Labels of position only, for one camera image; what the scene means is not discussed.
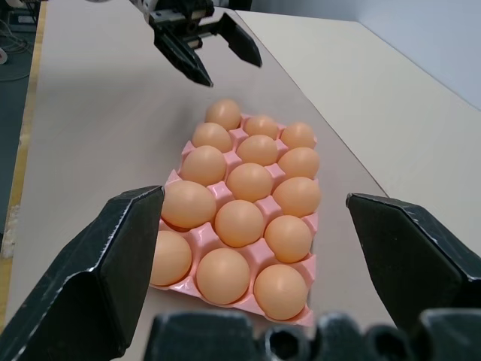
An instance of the floor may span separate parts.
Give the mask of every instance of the floor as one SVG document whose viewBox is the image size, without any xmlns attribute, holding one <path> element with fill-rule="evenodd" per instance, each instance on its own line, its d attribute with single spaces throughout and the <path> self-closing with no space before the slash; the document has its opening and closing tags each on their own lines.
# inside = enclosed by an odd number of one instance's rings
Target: floor
<svg viewBox="0 0 481 361">
<path fill-rule="evenodd" d="M 35 33 L 14 33 L 30 43 L 35 42 Z M 0 37 L 0 47 L 8 42 Z M 30 72 L 32 54 L 11 54 L 5 64 L 0 65 L 0 233 L 5 227 L 8 199 L 22 127 L 23 109 L 29 78 L 4 81 L 21 77 Z"/>
</svg>

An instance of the table edge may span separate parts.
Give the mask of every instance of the table edge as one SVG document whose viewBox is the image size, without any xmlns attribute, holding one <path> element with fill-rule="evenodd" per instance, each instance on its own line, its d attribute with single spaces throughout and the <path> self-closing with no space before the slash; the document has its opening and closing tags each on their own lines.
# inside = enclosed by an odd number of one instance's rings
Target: table edge
<svg viewBox="0 0 481 361">
<path fill-rule="evenodd" d="M 37 92 L 38 75 L 40 70 L 41 48 L 44 40 L 45 17 L 47 14 L 47 3 L 42 2 L 38 26 L 35 36 L 35 46 L 30 67 L 29 85 L 23 110 L 22 128 L 20 130 L 17 158 L 15 160 L 14 176 L 10 198 L 8 201 L 8 212 L 5 221 L 4 238 L 0 250 L 0 333 L 5 327 L 5 312 L 7 310 L 8 291 L 10 289 L 11 269 L 14 258 L 15 230 L 17 227 L 20 203 L 22 200 L 23 182 L 29 153 L 30 135 L 32 133 L 32 121 L 35 110 L 35 99 Z"/>
</svg>

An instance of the cable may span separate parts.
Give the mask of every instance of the cable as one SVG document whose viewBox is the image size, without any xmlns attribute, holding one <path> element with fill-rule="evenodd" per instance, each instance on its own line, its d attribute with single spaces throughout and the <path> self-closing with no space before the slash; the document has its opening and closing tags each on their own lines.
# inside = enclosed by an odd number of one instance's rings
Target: cable
<svg viewBox="0 0 481 361">
<path fill-rule="evenodd" d="M 35 16 L 35 10 L 32 7 L 32 4 L 30 4 L 28 1 L 25 2 L 25 5 L 27 9 L 29 9 L 30 17 L 32 17 L 32 20 L 35 22 L 35 25 L 37 25 L 37 17 Z"/>
<path fill-rule="evenodd" d="M 3 47 L 4 49 L 5 48 L 8 49 L 8 50 L 5 49 L 5 51 L 8 51 L 9 53 L 23 53 L 25 51 L 32 53 L 32 47 L 33 47 L 32 43 L 28 42 L 26 39 L 23 39 L 14 35 L 10 27 L 5 21 L 0 19 L 0 24 L 2 24 L 7 29 L 7 32 L 4 32 L 3 30 L 0 29 L 0 35 L 5 36 L 7 40 L 14 43 L 14 44 L 7 45 L 6 47 Z"/>
<path fill-rule="evenodd" d="M 30 75 L 30 73 L 28 74 L 24 74 L 24 75 L 20 75 L 19 77 L 12 77 L 12 78 L 6 78 L 6 79 L 1 79 L 0 78 L 0 83 L 5 83 L 5 82 L 8 82 L 8 81 L 17 81 L 17 80 L 21 80 L 21 79 L 25 79 L 26 77 L 28 77 Z"/>
<path fill-rule="evenodd" d="M 32 47 L 33 47 L 32 43 L 28 42 L 26 39 L 23 39 L 14 35 L 10 27 L 8 26 L 8 24 L 2 19 L 0 19 L 0 24 L 7 29 L 6 32 L 0 29 L 0 35 L 6 37 L 6 39 L 10 42 L 10 44 L 3 47 L 5 52 L 9 52 L 10 54 L 17 54 L 17 53 L 23 53 L 25 51 L 28 51 L 29 53 L 32 53 Z M 25 79 L 29 75 L 30 73 L 23 74 L 18 77 L 6 77 L 4 79 L 0 78 L 0 83 Z"/>
</svg>

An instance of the pink egg tray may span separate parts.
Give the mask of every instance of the pink egg tray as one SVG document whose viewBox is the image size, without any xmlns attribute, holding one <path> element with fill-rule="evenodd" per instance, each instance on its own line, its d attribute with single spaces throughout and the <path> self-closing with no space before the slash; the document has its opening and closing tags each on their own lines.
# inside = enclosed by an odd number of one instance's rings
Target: pink egg tray
<svg viewBox="0 0 481 361">
<path fill-rule="evenodd" d="M 220 181 L 217 184 L 213 184 L 207 186 L 209 191 L 212 192 L 216 199 L 217 210 L 219 210 L 225 203 L 233 201 L 234 196 L 232 195 L 231 191 L 225 185 L 225 180 L 227 179 L 228 175 L 232 170 L 234 170 L 237 166 L 242 164 L 242 160 L 237 156 L 235 153 L 238 146 L 247 139 L 249 136 L 244 131 L 244 125 L 246 121 L 249 119 L 249 116 L 243 115 L 242 121 L 240 122 L 240 127 L 237 129 L 230 130 L 228 133 L 231 136 L 233 149 L 227 153 L 224 153 L 225 162 L 227 164 L 226 173 L 224 180 Z M 278 157 L 279 158 L 284 155 L 289 148 L 280 140 L 280 135 L 282 131 L 285 129 L 285 126 L 281 124 L 277 124 L 277 128 L 279 132 L 277 134 L 277 150 L 278 150 Z M 184 147 L 182 151 L 182 161 L 185 160 L 187 155 L 195 149 L 194 145 L 189 141 L 187 145 Z M 268 165 L 265 167 L 274 181 L 275 188 L 284 181 L 285 173 L 282 169 L 278 166 L 277 163 L 273 165 Z M 169 175 L 169 178 L 166 182 L 166 185 L 182 180 L 182 174 L 180 171 L 173 170 Z M 264 199 L 260 199 L 257 202 L 254 202 L 259 210 L 262 212 L 262 216 L 264 217 L 265 225 L 267 226 L 274 218 L 283 215 L 283 212 L 280 206 L 274 201 L 272 196 L 268 196 Z M 317 224 L 318 224 L 318 214 L 317 212 L 310 214 L 306 217 L 301 218 L 309 227 L 312 236 L 317 233 Z M 197 270 L 197 266 L 201 259 L 212 250 L 217 248 L 231 248 L 239 252 L 244 258 L 247 260 L 250 266 L 250 285 L 246 293 L 238 299 L 236 302 L 233 302 L 229 305 L 216 305 L 218 307 L 224 308 L 238 308 L 243 311 L 252 312 L 254 314 L 260 314 L 270 319 L 264 311 L 259 307 L 256 298 L 253 294 L 254 282 L 256 280 L 257 275 L 266 267 L 274 264 L 287 264 L 297 270 L 304 281 L 306 282 L 307 288 L 310 289 L 312 286 L 315 278 L 316 278 L 316 255 L 309 253 L 305 258 L 301 261 L 296 263 L 282 263 L 278 261 L 272 250 L 267 245 L 266 241 L 263 238 L 260 238 L 258 241 L 254 242 L 253 244 L 249 244 L 246 247 L 242 248 L 232 248 L 228 245 L 224 244 L 219 236 L 215 233 L 213 229 L 213 220 L 211 222 L 207 222 L 202 226 L 199 226 L 194 229 L 186 230 L 186 232 L 182 232 L 183 230 L 175 229 L 174 227 L 169 226 L 164 220 L 160 220 L 159 230 L 168 230 L 176 232 L 182 235 L 192 250 L 192 266 L 189 270 L 187 276 L 181 281 L 172 284 L 166 287 L 159 287 L 151 284 L 150 286 L 159 290 L 173 290 L 180 293 L 185 293 L 194 297 L 198 297 L 203 299 L 206 303 L 212 304 L 211 302 L 207 301 L 202 294 L 199 292 L 196 284 L 195 284 L 195 273 Z M 313 325 L 313 312 L 309 309 L 307 305 L 304 306 L 303 310 L 296 315 L 295 317 L 289 320 L 273 320 L 275 322 L 283 322 L 283 323 L 291 323 L 295 325 L 301 326 L 312 326 Z"/>
</svg>

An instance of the white wall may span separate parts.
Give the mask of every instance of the white wall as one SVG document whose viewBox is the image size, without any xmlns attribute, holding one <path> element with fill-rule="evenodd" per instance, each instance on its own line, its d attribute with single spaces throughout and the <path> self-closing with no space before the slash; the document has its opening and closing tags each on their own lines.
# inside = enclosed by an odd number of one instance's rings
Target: white wall
<svg viewBox="0 0 481 361">
<path fill-rule="evenodd" d="M 481 109 L 480 0 L 254 0 L 253 10 L 359 21 Z"/>
</svg>

